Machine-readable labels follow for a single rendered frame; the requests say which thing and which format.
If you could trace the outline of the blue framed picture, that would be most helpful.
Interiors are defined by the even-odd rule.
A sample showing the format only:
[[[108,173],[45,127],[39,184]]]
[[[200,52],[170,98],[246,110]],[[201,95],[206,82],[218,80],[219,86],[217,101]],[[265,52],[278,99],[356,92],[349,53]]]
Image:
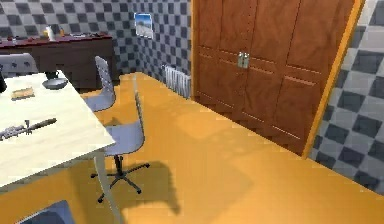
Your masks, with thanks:
[[[148,13],[135,13],[135,29],[136,35],[152,39],[154,36],[152,28],[152,17]]]

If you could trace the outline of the white radiator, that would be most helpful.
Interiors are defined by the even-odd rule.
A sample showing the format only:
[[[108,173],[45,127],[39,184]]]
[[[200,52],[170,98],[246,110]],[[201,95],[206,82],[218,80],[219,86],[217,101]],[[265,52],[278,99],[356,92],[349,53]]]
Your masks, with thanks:
[[[165,66],[166,86],[180,96],[188,99],[191,93],[191,78],[171,66]]]

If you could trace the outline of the dark brown sideboard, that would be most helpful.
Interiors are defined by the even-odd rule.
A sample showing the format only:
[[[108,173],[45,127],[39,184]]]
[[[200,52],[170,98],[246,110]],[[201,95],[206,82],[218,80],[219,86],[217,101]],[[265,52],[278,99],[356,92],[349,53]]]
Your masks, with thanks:
[[[57,37],[48,39],[3,41],[0,54],[29,53],[35,59],[40,72],[62,70],[76,90],[91,91],[101,88],[101,81],[95,63],[100,56],[109,65],[114,84],[119,82],[113,38],[98,37]]]

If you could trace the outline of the brown double door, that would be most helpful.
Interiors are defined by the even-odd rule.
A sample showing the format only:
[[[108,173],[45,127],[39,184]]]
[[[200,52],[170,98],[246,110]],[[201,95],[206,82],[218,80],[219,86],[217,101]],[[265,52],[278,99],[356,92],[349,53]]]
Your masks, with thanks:
[[[364,1],[193,0],[194,99],[303,154]]]

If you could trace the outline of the grey and black knife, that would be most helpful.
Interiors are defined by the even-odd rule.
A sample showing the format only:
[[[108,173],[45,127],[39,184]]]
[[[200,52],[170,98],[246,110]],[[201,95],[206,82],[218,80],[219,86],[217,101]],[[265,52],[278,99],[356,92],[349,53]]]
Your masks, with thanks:
[[[25,121],[24,125],[10,126],[3,131],[0,131],[0,141],[9,139],[11,137],[18,137],[20,134],[25,133],[29,135],[33,130],[54,124],[57,121],[56,118],[46,119],[36,124],[31,125],[29,120]]]

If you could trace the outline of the white dining table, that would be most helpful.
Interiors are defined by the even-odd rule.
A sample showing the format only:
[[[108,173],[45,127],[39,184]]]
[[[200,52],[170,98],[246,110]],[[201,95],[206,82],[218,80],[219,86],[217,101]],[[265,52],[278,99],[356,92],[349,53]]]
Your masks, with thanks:
[[[106,177],[104,149],[115,141],[70,84],[60,90],[42,86],[46,76],[38,73],[8,78],[0,94],[0,131],[26,120],[35,124],[56,118],[54,124],[0,141],[0,195],[65,169],[78,161],[92,159],[98,179],[114,215],[123,224]],[[15,90],[32,87],[34,97],[13,101]]]

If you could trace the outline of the grey bowl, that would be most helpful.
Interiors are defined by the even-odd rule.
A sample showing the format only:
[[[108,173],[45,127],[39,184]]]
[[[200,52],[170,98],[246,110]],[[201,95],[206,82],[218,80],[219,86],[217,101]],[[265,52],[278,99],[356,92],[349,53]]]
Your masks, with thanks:
[[[45,80],[42,85],[49,90],[59,90],[64,88],[68,83],[66,78],[54,78]]]

